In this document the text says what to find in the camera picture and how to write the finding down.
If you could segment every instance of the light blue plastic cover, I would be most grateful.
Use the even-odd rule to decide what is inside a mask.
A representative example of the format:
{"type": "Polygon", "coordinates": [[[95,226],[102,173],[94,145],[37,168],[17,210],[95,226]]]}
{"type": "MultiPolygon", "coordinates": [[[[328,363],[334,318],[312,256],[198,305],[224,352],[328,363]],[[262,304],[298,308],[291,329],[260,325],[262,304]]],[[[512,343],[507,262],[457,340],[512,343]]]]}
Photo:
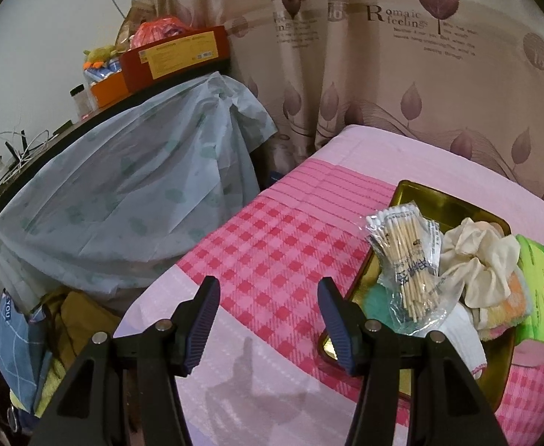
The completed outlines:
{"type": "Polygon", "coordinates": [[[28,309],[59,284],[103,303],[150,285],[255,198],[249,153],[275,132],[253,94],[219,73],[98,125],[0,214],[4,287],[28,309]]]}

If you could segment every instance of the white towel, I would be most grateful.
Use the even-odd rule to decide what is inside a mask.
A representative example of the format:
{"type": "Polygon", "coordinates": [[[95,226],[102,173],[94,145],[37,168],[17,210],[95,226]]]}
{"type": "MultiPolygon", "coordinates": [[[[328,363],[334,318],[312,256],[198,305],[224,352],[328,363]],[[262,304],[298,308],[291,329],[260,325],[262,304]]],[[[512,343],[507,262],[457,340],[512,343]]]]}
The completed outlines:
{"type": "Polygon", "coordinates": [[[466,218],[445,233],[439,263],[443,277],[463,282],[464,303],[470,308],[499,305],[511,293],[508,279],[518,263],[515,236],[501,236],[486,222],[466,218]]]}
{"type": "Polygon", "coordinates": [[[474,378],[478,379],[482,370],[487,367],[487,357],[482,348],[481,339],[472,324],[472,315],[469,310],[458,303],[439,330],[449,339],[474,378]]]}

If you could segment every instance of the screw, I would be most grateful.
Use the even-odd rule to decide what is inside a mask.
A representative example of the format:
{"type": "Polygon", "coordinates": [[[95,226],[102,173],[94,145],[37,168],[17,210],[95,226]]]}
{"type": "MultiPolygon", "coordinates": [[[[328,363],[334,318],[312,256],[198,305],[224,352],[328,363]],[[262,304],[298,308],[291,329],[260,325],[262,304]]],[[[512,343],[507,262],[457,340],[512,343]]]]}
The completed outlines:
{"type": "Polygon", "coordinates": [[[441,344],[445,340],[445,335],[443,335],[443,332],[440,332],[439,330],[432,330],[429,332],[429,337],[436,344],[441,344]]]}
{"type": "Polygon", "coordinates": [[[173,323],[169,319],[161,319],[158,320],[155,324],[155,327],[159,332],[164,332],[165,330],[169,330],[173,326],[173,323]]]}
{"type": "Polygon", "coordinates": [[[381,322],[379,320],[371,319],[365,322],[365,328],[369,332],[379,332],[381,330],[381,322]]]}
{"type": "Polygon", "coordinates": [[[106,334],[106,332],[96,332],[92,336],[92,342],[94,342],[96,345],[104,344],[108,338],[109,336],[106,334]]]}

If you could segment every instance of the red box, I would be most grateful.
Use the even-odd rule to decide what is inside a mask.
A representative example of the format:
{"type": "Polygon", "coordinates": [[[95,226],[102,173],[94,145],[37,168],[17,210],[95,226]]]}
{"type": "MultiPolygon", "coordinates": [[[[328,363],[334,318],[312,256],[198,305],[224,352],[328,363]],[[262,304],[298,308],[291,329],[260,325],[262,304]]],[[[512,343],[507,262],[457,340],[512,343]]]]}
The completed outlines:
{"type": "Polygon", "coordinates": [[[119,62],[129,92],[135,93],[189,68],[202,67],[229,57],[226,29],[213,26],[128,50],[119,56],[119,62]]]}

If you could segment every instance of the stuffed toy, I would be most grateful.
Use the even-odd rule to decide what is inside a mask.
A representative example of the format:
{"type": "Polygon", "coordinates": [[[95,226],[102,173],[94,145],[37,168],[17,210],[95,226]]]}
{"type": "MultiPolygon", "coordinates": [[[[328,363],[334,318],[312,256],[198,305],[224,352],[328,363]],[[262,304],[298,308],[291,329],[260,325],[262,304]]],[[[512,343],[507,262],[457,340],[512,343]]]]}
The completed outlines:
{"type": "Polygon", "coordinates": [[[106,67],[107,62],[116,55],[117,51],[114,45],[98,47],[94,50],[84,50],[86,61],[84,62],[84,70],[94,67],[106,67]]]}

